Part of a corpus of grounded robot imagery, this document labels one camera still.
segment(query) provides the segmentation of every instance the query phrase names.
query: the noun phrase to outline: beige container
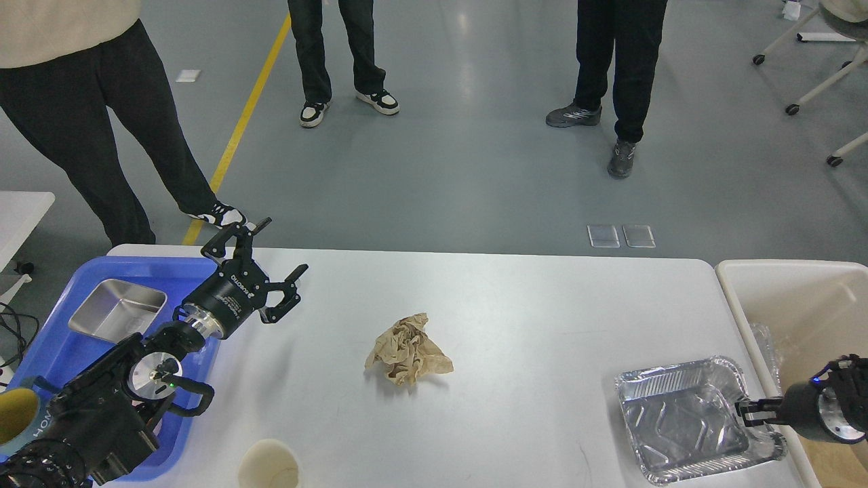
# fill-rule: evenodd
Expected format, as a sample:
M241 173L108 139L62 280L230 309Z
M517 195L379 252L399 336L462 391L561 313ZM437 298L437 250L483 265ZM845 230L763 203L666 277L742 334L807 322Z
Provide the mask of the beige container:
M771 331L781 387L806 381L837 357L868 357L868 267L812 260L726 260L716 268L767 397L777 395L750 324ZM811 488L868 486L868 444L813 442L782 427Z
M289 446L277 439L252 445L238 468L240 488L302 488L301 470Z

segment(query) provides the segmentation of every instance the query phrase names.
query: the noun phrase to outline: white plastic bin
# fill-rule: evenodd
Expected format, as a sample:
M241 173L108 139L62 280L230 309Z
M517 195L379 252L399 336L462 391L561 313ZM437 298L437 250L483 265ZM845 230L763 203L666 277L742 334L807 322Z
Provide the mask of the white plastic bin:
M764 324L772 333L784 391L841 355L868 357L868 267L813 260L726 260L715 269L767 397L778 393L751 323ZM851 448L801 439L789 427L781 431L807 486L868 485L865 442Z

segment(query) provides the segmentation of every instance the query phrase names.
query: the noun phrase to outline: black and white sneaker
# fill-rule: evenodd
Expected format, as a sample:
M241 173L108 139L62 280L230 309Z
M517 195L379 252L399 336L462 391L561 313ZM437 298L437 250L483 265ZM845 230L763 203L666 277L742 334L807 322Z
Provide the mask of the black and white sneaker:
M232 225L234 223L238 223L239 225L244 225L247 223L247 218L242 214L238 208L230 207L228 205L224 205L219 201L211 207L211 210L207 211L204 214L187 214L191 218L205 221L211 225L215 225L219 228L223 228L228 225Z
M571 103L563 109L552 110L545 116L545 123L551 127L573 127L575 125L596 125L600 123L602 107L597 110L582 109Z
M301 115L299 116L301 127L311 128L318 126L320 122L323 122L326 110L328 110L328 102L305 102L305 107L301 110Z
M398 100L395 100L395 97L386 90L372 95L365 95L360 91L356 91L356 98L370 104L377 112L383 115L395 115L401 109L401 106L398 105Z

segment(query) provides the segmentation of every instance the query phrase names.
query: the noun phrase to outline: chair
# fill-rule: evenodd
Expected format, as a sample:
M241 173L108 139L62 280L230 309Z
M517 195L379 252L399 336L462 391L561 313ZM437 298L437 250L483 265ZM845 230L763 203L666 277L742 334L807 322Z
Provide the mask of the chair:
M813 97L819 95L823 90L829 88L868 60L868 0L820 0L816 9L799 20L781 37L775 39L773 43L763 49L758 55L754 56L753 64L757 66L761 65L766 60L766 55L777 48L784 39L798 32L799 29L817 14L823 15L823 20L832 30L838 32L841 36L853 39L859 44L859 47L853 59L841 65L841 69L837 73L822 82L817 88L812 89L799 98L795 103L787 105L785 109L787 115L796 115L802 105L811 101ZM837 167L844 160L845 155L865 142L868 142L868 133L832 153L832 155L826 158L826 163L829 166Z

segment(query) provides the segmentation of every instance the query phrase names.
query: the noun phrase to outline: silver foil container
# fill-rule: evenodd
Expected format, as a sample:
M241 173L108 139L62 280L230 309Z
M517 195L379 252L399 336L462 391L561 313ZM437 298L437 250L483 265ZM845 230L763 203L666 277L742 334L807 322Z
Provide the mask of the silver foil container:
M615 379L630 444L645 478L662 486L781 459L784 437L745 427L735 402L744 376L729 358L622 373Z

